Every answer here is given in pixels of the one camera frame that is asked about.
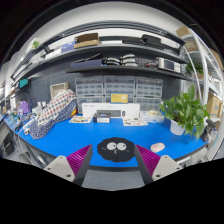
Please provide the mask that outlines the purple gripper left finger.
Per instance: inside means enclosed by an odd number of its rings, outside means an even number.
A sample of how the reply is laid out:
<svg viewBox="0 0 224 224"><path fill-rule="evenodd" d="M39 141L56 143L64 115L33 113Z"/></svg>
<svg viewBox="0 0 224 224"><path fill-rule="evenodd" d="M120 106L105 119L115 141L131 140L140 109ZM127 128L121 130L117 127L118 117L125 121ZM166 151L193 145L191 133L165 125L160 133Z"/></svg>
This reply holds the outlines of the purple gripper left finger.
<svg viewBox="0 0 224 224"><path fill-rule="evenodd" d="M62 155L58 156L44 170L81 186L92 155L92 145L88 145L67 157Z"/></svg>

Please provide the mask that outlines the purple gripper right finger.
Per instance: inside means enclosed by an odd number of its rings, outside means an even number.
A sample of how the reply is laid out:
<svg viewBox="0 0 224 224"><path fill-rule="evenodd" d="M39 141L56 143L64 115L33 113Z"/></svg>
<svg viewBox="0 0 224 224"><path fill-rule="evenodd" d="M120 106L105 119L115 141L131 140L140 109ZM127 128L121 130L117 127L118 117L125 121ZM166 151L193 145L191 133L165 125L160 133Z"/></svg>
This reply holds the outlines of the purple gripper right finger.
<svg viewBox="0 0 224 224"><path fill-rule="evenodd" d="M145 184L150 184L182 169L168 155L159 156L139 145L135 146L134 154Z"/></svg>

